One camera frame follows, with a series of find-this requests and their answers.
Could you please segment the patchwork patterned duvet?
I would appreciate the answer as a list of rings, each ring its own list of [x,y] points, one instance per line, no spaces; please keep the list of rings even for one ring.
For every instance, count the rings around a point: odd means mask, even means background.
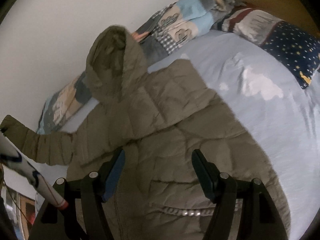
[[[143,49],[148,66],[203,36],[242,0],[178,0],[154,13],[131,35]],[[44,104],[38,134],[58,131],[92,97],[85,73],[81,73]]]

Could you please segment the starry navy striped pillow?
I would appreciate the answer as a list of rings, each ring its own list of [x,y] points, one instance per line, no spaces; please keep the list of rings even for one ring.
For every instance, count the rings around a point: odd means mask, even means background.
[[[218,20],[213,29],[234,33],[260,47],[306,89],[319,70],[319,39],[268,12],[245,7]]]

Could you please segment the light blue bed sheet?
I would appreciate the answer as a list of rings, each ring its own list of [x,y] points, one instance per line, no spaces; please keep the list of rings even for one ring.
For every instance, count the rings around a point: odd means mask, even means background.
[[[302,90],[276,59],[235,34],[215,31],[147,67],[191,62],[268,157],[287,198],[289,239],[300,239],[319,209],[319,92]]]

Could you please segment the white sleeve with red cuff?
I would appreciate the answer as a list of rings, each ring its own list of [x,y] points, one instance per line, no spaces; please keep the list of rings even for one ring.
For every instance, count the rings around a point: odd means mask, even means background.
[[[63,210],[67,201],[45,180],[42,174],[25,159],[15,146],[1,133],[1,163],[25,177],[29,184],[50,204]]]

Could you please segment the olive green puffer jacket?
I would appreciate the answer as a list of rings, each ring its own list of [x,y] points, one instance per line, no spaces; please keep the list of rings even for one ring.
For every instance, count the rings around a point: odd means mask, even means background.
[[[190,61],[148,73],[141,46],[111,26],[93,43],[85,74],[98,104],[75,132],[40,135],[10,115],[1,131],[35,162],[66,165],[68,180],[97,171],[121,147],[125,165],[103,205],[113,239],[204,239],[216,205],[193,168],[195,149],[234,179],[259,178],[288,233],[289,205],[268,157]]]

